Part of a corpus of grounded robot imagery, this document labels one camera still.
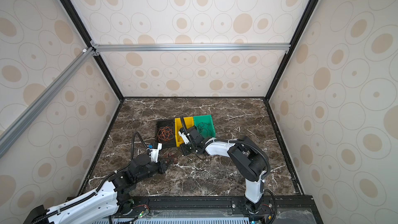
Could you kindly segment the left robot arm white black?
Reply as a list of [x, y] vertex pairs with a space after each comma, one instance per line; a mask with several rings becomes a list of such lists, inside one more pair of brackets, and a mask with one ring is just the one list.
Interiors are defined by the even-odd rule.
[[130, 192], [156, 174], [164, 174], [173, 164], [171, 157], [159, 158], [161, 145], [146, 146], [146, 152], [132, 156], [129, 163], [107, 175], [95, 189], [66, 203], [29, 213], [25, 224], [90, 224], [104, 217], [128, 215], [136, 208]]

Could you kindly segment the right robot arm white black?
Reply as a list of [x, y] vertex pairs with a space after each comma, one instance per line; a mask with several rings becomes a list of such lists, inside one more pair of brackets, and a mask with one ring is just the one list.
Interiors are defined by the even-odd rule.
[[180, 128], [178, 135], [183, 139], [180, 147], [186, 156], [195, 153], [230, 158], [245, 178], [246, 209], [253, 214], [259, 211], [271, 165], [266, 153], [255, 142], [247, 136], [233, 140], [204, 138], [195, 126]]

